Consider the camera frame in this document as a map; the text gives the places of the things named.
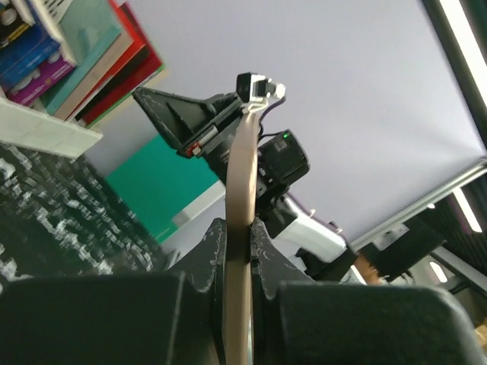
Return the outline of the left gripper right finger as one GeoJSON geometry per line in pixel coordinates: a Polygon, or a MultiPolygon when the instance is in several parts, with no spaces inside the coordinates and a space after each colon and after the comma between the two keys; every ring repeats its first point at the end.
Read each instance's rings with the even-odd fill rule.
{"type": "Polygon", "coordinates": [[[250,231],[256,364],[473,364],[476,334],[447,291],[316,282],[250,231]]]}

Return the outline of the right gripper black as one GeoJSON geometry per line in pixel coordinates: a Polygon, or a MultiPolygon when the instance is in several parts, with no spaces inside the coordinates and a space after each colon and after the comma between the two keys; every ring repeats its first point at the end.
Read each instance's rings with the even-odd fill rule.
{"type": "Polygon", "coordinates": [[[132,96],[172,149],[186,158],[202,157],[222,182],[226,180],[237,126],[245,114],[256,114],[258,213],[276,209],[290,186],[310,169],[307,155],[291,130],[263,132],[264,117],[285,102],[281,92],[243,91],[195,99],[138,87],[132,96]]]}

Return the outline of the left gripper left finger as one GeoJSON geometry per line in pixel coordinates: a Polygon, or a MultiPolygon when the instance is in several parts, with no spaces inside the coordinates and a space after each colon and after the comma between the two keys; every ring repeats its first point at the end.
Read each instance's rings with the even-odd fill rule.
{"type": "Polygon", "coordinates": [[[227,228],[166,271],[31,278],[1,295],[3,364],[223,364],[227,228]]]}

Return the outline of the cookie tin lid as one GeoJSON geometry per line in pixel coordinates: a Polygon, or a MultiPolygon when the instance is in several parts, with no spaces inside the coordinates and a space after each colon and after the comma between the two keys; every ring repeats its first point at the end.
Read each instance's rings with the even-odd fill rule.
{"type": "Polygon", "coordinates": [[[258,117],[242,117],[231,145],[226,179],[224,352],[227,364],[248,362],[251,311],[250,226],[255,218],[258,117]]]}

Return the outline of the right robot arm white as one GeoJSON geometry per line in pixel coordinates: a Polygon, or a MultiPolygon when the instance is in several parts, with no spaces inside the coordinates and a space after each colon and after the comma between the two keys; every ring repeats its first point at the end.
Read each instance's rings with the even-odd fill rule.
{"type": "MultiPolygon", "coordinates": [[[[177,155],[201,157],[222,183],[226,181],[231,143],[244,104],[236,93],[205,100],[139,87],[133,97],[160,136],[177,155]]],[[[298,246],[296,256],[316,281],[339,281],[355,261],[340,229],[312,218],[289,194],[310,165],[299,141],[286,129],[258,134],[256,216],[273,239],[298,246]]]]}

